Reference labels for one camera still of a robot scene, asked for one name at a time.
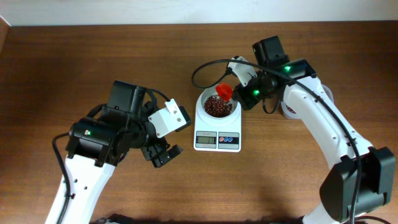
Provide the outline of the red measuring scoop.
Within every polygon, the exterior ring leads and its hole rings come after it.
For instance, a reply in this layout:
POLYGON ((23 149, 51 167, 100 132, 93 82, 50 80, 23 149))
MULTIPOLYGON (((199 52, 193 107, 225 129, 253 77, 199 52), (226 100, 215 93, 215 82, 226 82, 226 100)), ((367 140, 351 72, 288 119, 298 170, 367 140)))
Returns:
POLYGON ((229 101, 233 95, 232 87, 227 83, 219 83, 215 88, 218 96, 224 100, 229 101))

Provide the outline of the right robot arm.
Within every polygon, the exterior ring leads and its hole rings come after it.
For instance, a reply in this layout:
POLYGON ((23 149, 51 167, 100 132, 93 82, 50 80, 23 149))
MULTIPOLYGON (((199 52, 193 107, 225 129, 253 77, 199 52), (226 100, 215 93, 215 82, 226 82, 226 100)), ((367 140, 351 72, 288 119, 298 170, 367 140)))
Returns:
POLYGON ((320 146, 330 172, 320 204, 298 223, 354 223, 391 201, 396 159, 376 149, 345 119, 305 59, 291 61, 273 36, 253 45, 256 63, 235 57, 228 68, 239 78, 233 99, 244 110, 274 95, 303 121, 320 146))

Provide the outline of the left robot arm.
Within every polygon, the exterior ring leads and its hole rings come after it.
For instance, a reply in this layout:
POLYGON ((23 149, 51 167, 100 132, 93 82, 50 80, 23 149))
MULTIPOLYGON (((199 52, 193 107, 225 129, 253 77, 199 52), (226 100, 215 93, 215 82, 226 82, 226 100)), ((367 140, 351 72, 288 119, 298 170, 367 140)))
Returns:
POLYGON ((131 149, 160 168, 183 149, 171 146, 166 135, 191 124, 185 108, 166 98, 159 108, 157 90, 126 82, 113 83, 109 100, 73 123, 62 158, 56 136, 52 147, 62 179, 47 216, 47 223, 89 223, 104 186, 131 149))

